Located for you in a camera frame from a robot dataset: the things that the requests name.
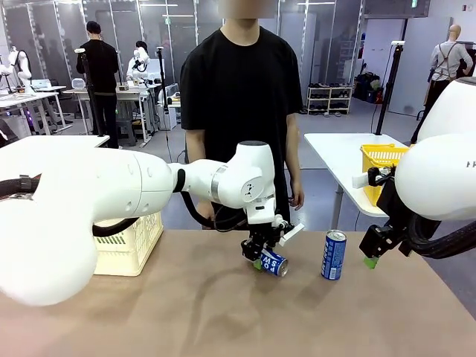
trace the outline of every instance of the can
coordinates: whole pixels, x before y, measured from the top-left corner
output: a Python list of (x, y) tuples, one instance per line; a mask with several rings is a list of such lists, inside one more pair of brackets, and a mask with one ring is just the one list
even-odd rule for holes
[(321, 274), (328, 280), (341, 278), (347, 237), (344, 232), (331, 230), (326, 234)]
[(261, 268), (268, 273), (283, 277), (288, 272), (288, 260), (266, 248), (261, 251)]

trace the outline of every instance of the door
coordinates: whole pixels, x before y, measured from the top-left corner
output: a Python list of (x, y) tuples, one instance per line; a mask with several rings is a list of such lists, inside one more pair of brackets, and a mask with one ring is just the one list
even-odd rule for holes
[(450, 17), (409, 19), (389, 111), (417, 116), (424, 109), (431, 53), (448, 39)]

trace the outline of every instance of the neck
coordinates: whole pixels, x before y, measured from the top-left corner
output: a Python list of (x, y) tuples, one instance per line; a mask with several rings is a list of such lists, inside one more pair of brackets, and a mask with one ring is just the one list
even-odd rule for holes
[(227, 19), (221, 31), (236, 45), (250, 46), (260, 37), (258, 19)]

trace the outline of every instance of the plastic basket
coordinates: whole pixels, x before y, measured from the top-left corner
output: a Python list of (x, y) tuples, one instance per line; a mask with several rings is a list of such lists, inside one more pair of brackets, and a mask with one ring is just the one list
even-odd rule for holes
[[(107, 227), (119, 219), (96, 223)], [(164, 227), (161, 214), (141, 217), (126, 230), (109, 237), (94, 237), (97, 248), (97, 275), (136, 277), (144, 268)]]
[[(407, 147), (395, 147), (395, 144), (387, 145), (362, 145), (362, 172), (366, 173), (371, 167), (391, 167), (396, 166), (400, 158), (408, 151)], [(372, 205), (377, 206), (382, 186), (364, 187), (364, 192)]]

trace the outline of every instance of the white basket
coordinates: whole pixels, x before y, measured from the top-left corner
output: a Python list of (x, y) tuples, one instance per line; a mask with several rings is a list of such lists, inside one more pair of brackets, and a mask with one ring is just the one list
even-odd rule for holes
[[(120, 220), (96, 223), (107, 227)], [(161, 214), (141, 217), (125, 231), (110, 237), (94, 237), (97, 248), (96, 275), (136, 277), (144, 268), (164, 227)]]

